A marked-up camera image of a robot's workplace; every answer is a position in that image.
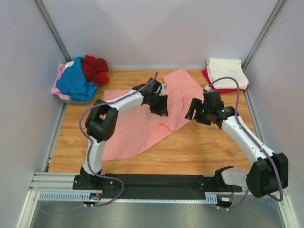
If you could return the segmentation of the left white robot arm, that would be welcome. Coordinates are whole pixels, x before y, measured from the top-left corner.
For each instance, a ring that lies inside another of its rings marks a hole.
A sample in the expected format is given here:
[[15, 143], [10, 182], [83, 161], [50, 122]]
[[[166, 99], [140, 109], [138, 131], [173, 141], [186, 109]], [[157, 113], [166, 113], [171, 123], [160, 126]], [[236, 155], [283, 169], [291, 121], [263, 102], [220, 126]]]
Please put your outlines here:
[[151, 113], [168, 116], [166, 89], [166, 84], [150, 78], [146, 84], [136, 86], [114, 100], [96, 100], [85, 122], [86, 132], [80, 125], [80, 131], [88, 139], [88, 149], [80, 174], [74, 178], [73, 189], [101, 189], [101, 160], [106, 141], [113, 136], [119, 115], [144, 104], [150, 107]]

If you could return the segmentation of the salmon pink t-shirt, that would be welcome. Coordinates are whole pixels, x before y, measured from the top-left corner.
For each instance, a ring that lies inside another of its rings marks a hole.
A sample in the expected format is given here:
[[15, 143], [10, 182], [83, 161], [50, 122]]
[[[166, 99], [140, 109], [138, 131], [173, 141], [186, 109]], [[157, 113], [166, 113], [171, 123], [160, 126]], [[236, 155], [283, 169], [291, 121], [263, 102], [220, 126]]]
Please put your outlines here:
[[182, 68], [163, 79], [168, 86], [165, 93], [169, 115], [152, 114], [147, 105], [119, 115], [115, 132], [106, 142], [102, 161], [133, 158], [189, 122], [185, 115], [193, 98], [203, 99], [202, 87]]

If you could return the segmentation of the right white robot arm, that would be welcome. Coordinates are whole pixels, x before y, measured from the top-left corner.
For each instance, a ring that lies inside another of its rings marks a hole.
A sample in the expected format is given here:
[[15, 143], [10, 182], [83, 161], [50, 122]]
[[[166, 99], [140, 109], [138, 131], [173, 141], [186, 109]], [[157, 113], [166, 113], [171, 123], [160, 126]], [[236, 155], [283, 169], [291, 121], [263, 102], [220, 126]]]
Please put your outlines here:
[[288, 186], [287, 156], [263, 144], [244, 123], [236, 107], [225, 107], [220, 98], [193, 98], [185, 118], [205, 125], [216, 124], [234, 140], [251, 165], [249, 170], [233, 166], [217, 170], [214, 186], [218, 191], [235, 185], [248, 189], [256, 198], [274, 197], [278, 192], [276, 200], [283, 200], [283, 190]]

